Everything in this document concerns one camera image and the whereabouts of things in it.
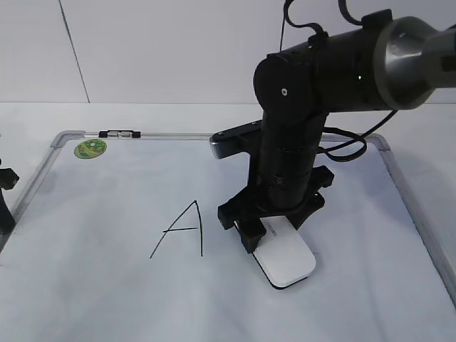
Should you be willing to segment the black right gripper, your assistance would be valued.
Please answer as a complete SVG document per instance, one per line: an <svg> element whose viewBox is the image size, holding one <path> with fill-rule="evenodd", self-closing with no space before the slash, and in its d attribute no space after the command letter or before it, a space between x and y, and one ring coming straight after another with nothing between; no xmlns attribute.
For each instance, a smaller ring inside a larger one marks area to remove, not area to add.
<svg viewBox="0 0 456 342"><path fill-rule="evenodd" d="M334 174L327 166L314 167L304 198L291 209L272 207L252 187L246 186L228 202L218 206L217 217L225 230L232 228L236 221L242 245L248 254L252 254L266 234L261 220L256 218L285 216L298 230L309 216L325 205L325 199L318 191L330 187L333 179Z"/></svg>

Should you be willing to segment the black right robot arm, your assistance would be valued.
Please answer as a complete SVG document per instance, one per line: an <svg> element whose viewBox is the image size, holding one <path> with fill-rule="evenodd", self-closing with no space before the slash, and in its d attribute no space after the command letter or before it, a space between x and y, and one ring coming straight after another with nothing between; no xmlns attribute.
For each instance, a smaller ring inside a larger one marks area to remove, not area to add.
<svg viewBox="0 0 456 342"><path fill-rule="evenodd" d="M322 208L320 189L333 173L314 160L331 113L421 106L439 88L455 86L455 29L439 31L391 10L364 16L354 31L329 36L320 26L308 41L270 53L256 67L261 120L215 133L222 159L249 155L247 186L219 206L225 229L236 228L248 253L266 234L264 217L299 228Z"/></svg>

